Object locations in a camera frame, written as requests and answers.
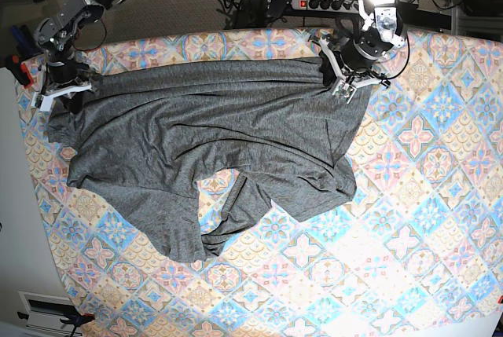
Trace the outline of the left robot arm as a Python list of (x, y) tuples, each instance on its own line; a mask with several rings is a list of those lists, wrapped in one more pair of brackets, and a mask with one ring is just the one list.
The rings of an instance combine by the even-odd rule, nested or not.
[(312, 36), (323, 60), (321, 72), (332, 95), (351, 102), (367, 86), (389, 87), (398, 75), (378, 73), (373, 65), (393, 49), (409, 46), (406, 27), (399, 16), (398, 0), (357, 0), (358, 19), (345, 43), (332, 35)]

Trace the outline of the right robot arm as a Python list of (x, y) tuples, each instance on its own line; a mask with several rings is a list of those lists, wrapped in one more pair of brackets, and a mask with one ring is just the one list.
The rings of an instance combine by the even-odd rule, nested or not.
[(125, 0), (67, 0), (61, 11), (43, 20), (35, 30), (34, 39), (43, 51), (45, 64), (43, 84), (35, 92), (31, 106), (48, 112), (54, 101), (73, 112), (80, 109), (83, 92), (94, 90), (95, 72), (78, 61), (75, 41), (85, 26), (102, 21), (105, 11)]

